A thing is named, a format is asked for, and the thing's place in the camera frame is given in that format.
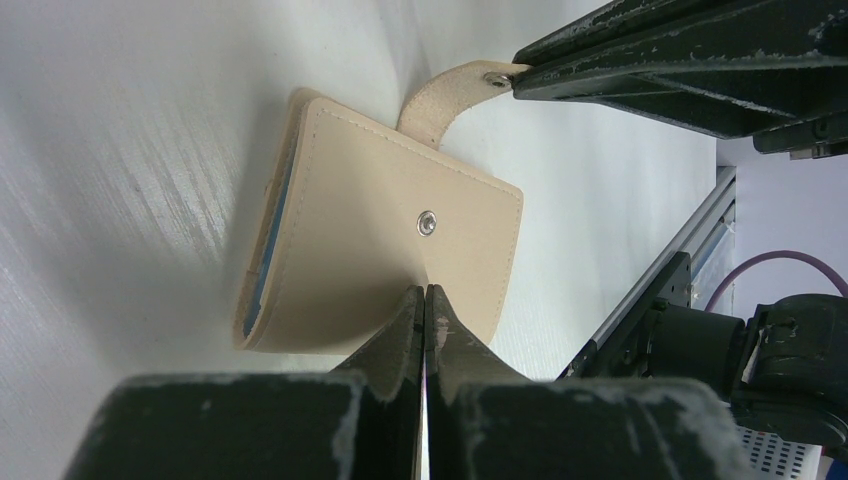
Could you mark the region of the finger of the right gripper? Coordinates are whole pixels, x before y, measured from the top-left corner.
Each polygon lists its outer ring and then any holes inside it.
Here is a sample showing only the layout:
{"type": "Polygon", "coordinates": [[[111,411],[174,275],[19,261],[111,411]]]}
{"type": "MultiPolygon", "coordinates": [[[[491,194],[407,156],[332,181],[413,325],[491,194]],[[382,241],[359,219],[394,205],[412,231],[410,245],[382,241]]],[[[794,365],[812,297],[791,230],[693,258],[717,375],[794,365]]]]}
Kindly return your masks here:
{"type": "Polygon", "coordinates": [[[612,1],[520,49],[519,100],[608,106],[721,139],[847,109],[843,1],[612,1]]]}

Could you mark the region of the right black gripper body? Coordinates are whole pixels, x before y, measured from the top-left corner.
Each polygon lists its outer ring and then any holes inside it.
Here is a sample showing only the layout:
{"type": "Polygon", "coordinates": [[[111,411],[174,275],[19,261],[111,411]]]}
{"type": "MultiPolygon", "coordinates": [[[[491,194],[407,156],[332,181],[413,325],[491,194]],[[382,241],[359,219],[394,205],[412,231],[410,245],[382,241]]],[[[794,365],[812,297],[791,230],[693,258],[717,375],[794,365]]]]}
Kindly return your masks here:
{"type": "Polygon", "coordinates": [[[755,133],[753,145],[761,154],[788,153],[791,160],[846,155],[847,103],[755,133]]]}

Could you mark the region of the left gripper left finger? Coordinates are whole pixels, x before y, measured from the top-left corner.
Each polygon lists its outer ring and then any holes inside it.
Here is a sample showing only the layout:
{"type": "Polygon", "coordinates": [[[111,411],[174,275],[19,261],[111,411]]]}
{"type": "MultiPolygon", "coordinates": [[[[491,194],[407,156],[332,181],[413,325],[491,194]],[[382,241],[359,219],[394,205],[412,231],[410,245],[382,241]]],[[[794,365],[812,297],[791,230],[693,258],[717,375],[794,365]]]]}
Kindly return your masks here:
{"type": "Polygon", "coordinates": [[[129,378],[105,398],[69,479],[412,479],[424,290],[326,373],[129,378]]]}

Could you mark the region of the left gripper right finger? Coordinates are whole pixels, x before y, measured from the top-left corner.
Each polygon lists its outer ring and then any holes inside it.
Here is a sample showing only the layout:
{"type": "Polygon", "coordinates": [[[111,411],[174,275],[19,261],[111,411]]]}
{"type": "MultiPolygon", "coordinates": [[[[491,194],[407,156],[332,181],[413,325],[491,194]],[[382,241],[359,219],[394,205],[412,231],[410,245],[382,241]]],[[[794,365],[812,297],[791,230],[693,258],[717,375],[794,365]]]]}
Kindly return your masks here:
{"type": "Polygon", "coordinates": [[[536,382],[425,297],[434,479],[751,479],[729,411],[689,379],[536,382]]]}

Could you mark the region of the beige card holder wallet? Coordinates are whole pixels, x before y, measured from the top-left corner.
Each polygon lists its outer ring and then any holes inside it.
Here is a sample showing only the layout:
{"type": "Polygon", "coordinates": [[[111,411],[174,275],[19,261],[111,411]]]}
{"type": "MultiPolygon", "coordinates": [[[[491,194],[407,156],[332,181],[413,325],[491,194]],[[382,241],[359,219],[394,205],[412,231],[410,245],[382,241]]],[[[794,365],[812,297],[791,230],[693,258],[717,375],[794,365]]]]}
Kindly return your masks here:
{"type": "Polygon", "coordinates": [[[522,191],[441,150],[464,111],[521,64],[472,61],[410,96],[387,126],[300,88],[268,181],[233,319],[237,349],[349,355],[409,287],[442,286],[490,342],[519,238],[522,191]]]}

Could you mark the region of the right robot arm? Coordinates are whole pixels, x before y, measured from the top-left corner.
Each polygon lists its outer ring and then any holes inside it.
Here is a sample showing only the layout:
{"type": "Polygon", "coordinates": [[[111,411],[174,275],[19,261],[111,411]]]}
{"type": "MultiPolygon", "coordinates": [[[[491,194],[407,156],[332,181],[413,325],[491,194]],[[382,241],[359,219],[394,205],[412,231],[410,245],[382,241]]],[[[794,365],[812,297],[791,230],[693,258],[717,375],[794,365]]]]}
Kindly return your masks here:
{"type": "MultiPolygon", "coordinates": [[[[843,1],[612,1],[518,50],[519,100],[593,103],[762,154],[847,150],[843,1]]],[[[836,293],[798,294],[744,320],[686,306],[676,253],[569,378],[683,377],[709,385],[736,421],[847,452],[847,284],[810,255],[836,293]]]]}

